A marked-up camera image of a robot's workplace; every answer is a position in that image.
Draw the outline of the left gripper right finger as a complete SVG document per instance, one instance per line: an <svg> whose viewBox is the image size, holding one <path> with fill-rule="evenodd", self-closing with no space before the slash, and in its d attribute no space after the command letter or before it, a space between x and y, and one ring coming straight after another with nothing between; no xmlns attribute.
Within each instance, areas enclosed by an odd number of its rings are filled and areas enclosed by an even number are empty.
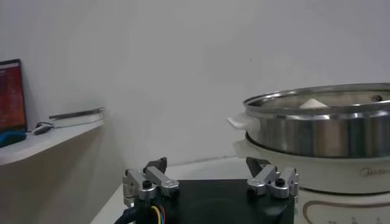
<svg viewBox="0 0 390 224"><path fill-rule="evenodd" d="M293 167L278 170L265 159L246 158L246 164L252 175L247 180L248 193L252 198L270 194L274 198L298 196L299 174Z"/></svg>

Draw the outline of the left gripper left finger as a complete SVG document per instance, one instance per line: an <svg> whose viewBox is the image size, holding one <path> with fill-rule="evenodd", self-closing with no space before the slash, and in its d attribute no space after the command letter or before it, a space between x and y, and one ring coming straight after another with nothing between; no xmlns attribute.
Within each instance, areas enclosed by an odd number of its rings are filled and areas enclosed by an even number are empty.
<svg viewBox="0 0 390 224"><path fill-rule="evenodd" d="M180 194L180 184L165 175L167 157L149 161L142 170L126 169L122 178L124 204L130 208L136 201L175 199Z"/></svg>

